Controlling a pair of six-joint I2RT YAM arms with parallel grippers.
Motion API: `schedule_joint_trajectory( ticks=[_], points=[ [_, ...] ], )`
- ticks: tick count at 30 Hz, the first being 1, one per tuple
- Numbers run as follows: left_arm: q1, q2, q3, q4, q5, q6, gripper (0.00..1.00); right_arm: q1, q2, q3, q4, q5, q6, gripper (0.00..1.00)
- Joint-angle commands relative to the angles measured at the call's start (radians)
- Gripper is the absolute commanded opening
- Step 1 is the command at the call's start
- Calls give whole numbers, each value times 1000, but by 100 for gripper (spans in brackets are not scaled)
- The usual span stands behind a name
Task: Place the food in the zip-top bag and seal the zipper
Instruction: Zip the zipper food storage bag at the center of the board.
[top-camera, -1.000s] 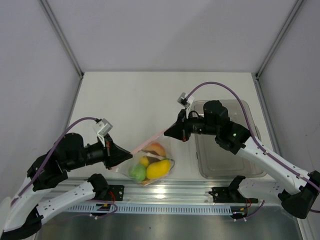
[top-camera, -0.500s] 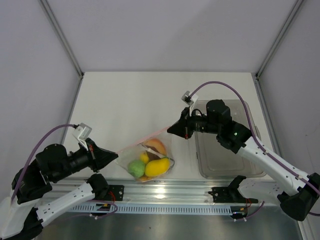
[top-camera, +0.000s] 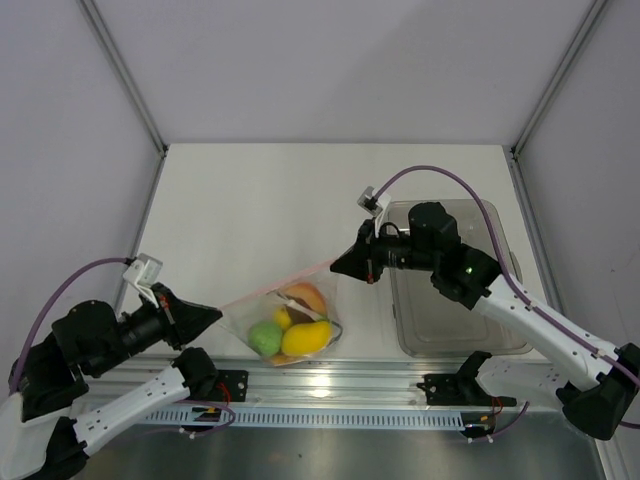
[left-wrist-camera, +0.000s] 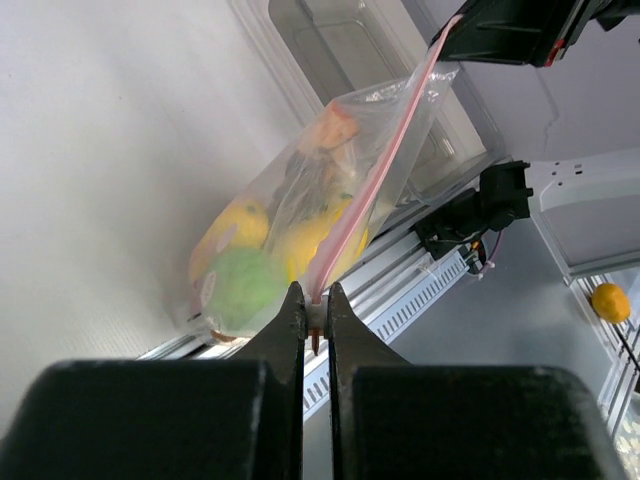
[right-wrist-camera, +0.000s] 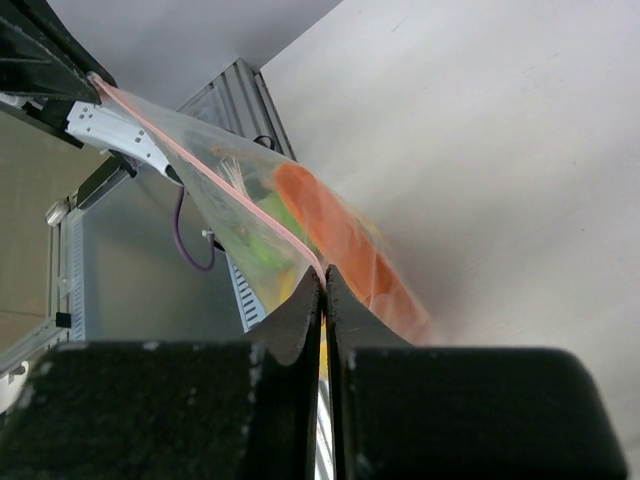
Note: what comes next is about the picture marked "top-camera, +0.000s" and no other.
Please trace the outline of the clear pink zip top bag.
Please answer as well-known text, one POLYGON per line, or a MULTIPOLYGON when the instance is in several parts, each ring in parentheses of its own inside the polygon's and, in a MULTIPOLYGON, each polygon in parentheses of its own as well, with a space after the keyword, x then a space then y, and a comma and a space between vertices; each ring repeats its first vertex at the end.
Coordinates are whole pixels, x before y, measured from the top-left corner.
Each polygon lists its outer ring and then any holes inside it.
POLYGON ((344 334, 343 322, 340 319, 337 309, 338 275, 330 271, 329 267, 331 263, 331 261, 325 261, 314 265, 229 303, 222 308, 223 317, 219 321, 219 324, 248 347, 263 362, 274 366, 270 362, 272 356, 261 357, 258 355, 249 347, 247 337, 249 329, 254 324, 262 321, 273 322, 273 312, 280 306, 286 306, 293 320, 292 326, 316 321, 327 321, 330 323, 332 334, 328 345, 315 354, 299 356, 301 361, 298 363, 319 358, 334 347, 344 334), (327 301, 328 313, 326 316, 305 308, 297 301, 287 298, 280 292, 284 287, 298 282, 311 283, 320 290, 327 301))

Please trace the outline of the green toy custard apple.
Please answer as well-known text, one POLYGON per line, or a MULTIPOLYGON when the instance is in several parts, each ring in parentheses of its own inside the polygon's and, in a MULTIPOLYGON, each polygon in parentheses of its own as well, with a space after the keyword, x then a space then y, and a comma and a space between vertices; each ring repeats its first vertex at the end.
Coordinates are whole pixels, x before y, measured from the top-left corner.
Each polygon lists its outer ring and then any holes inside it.
POLYGON ((248 332, 248 345, 261 357, 271 357, 280 351, 283 330, 272 321, 254 324, 248 332))

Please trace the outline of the yellow toy mango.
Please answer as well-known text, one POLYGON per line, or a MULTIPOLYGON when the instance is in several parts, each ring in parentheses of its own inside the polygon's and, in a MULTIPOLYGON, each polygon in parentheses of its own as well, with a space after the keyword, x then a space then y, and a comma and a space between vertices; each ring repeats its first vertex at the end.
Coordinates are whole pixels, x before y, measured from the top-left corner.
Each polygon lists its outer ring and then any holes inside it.
POLYGON ((291 357, 315 354, 328 345, 331 334, 332 327, 327 321, 294 325, 282 337, 282 353, 291 357))

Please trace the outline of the yellow toy corn cob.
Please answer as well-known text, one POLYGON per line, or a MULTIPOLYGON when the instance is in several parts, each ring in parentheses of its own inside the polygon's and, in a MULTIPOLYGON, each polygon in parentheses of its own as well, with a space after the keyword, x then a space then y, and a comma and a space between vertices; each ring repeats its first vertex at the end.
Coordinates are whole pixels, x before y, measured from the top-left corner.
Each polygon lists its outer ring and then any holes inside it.
POLYGON ((278 307, 273 312, 272 320, 283 331, 287 331, 293 325, 293 320, 286 306, 278 307))

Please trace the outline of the orange toy croissant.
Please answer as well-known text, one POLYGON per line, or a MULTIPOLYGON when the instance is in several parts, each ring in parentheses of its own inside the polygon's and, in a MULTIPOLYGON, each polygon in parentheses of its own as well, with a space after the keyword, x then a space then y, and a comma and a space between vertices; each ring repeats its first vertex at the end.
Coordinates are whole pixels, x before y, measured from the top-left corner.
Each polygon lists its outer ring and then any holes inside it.
POLYGON ((298 363, 300 361, 301 361, 300 357, 291 357, 281 353, 276 354, 270 358, 270 362, 274 366, 291 365, 291 364, 298 363))

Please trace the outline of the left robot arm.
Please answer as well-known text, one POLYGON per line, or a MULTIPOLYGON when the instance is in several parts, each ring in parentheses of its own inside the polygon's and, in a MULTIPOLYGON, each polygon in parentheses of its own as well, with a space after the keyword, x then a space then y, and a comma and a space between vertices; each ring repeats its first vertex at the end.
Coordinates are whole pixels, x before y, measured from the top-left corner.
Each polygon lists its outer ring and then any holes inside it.
POLYGON ((2 478, 69 479, 147 415, 215 392, 218 371, 191 343, 222 311, 183 301, 161 283, 151 294, 131 313, 116 314, 97 300, 76 305, 14 363, 14 391, 1 407, 2 478), (74 415, 92 380, 158 343, 178 354, 167 367, 119 398, 74 415))

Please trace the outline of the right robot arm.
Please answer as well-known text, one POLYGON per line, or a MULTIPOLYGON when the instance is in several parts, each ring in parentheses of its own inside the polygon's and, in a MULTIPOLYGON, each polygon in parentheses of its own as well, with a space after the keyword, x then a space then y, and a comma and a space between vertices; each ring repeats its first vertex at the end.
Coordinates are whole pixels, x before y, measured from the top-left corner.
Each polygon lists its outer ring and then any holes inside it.
POLYGON ((600 339, 529 298, 502 262, 462 242, 455 218, 441 203, 413 206, 408 225, 408 232, 388 235, 374 220, 364 221, 331 271, 368 284, 387 268, 429 272, 442 296, 513 330, 553 365, 543 374, 530 365, 506 367, 506 381, 498 382, 484 361, 458 376, 456 389, 464 401, 506 395, 545 403, 581 432, 611 439, 639 393, 638 346, 600 339))

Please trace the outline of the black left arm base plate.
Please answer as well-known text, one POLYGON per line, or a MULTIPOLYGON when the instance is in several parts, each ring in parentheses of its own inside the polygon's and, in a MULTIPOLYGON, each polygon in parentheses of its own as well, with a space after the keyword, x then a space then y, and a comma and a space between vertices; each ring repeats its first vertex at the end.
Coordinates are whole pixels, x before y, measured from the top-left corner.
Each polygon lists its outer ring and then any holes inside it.
POLYGON ((249 386, 249 372, 246 370, 220 370, 213 389, 206 399, 212 402, 244 403, 249 386))

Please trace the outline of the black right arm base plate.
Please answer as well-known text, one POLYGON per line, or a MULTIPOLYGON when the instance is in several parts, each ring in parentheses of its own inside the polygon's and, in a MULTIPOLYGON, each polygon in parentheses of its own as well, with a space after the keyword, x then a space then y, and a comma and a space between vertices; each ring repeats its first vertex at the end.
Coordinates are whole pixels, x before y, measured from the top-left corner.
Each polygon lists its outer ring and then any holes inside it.
POLYGON ((494 397, 486 393, 475 378, 461 374, 426 374, 416 384, 430 406, 515 407, 513 397, 494 397))

